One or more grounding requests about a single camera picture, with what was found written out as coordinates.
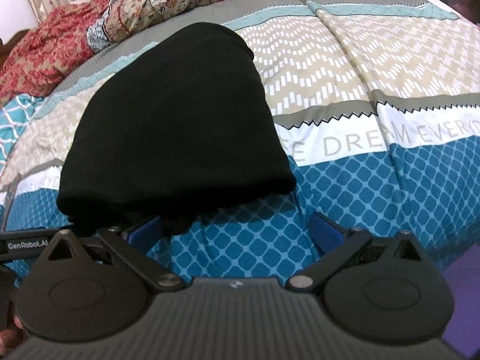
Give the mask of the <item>person's hand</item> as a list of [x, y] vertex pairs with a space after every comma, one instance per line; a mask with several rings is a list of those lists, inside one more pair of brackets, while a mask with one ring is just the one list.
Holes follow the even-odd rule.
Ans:
[[7, 356], [19, 347], [26, 339], [22, 322], [15, 315], [6, 329], [0, 332], [0, 355]]

